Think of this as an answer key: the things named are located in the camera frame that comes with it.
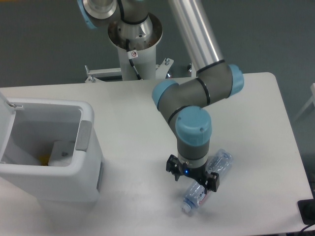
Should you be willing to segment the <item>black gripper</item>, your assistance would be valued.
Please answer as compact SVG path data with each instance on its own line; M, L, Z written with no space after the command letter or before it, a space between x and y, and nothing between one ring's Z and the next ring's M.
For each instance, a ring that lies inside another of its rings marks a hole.
M180 159L174 155L170 155L166 162L166 171L170 172L175 181L178 181L180 176L186 176L194 179L198 184L202 185L205 190L205 194L209 191L217 192L220 185L220 175L217 172L206 171L207 158L202 158L199 167L191 166L190 162L181 163Z

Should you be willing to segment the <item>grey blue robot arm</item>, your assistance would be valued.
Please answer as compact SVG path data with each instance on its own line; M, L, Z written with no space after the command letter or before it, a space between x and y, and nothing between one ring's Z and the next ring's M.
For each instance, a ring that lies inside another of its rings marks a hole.
M212 127L204 108L240 92L244 77L236 65L225 62L201 1L171 0L169 5L196 77L183 84L163 79L152 92L155 106L177 139L178 155L168 158L166 170L175 179L187 176L215 192L220 178L206 169ZM78 6L89 28L108 25L124 80L156 78L162 26L144 0L80 0Z

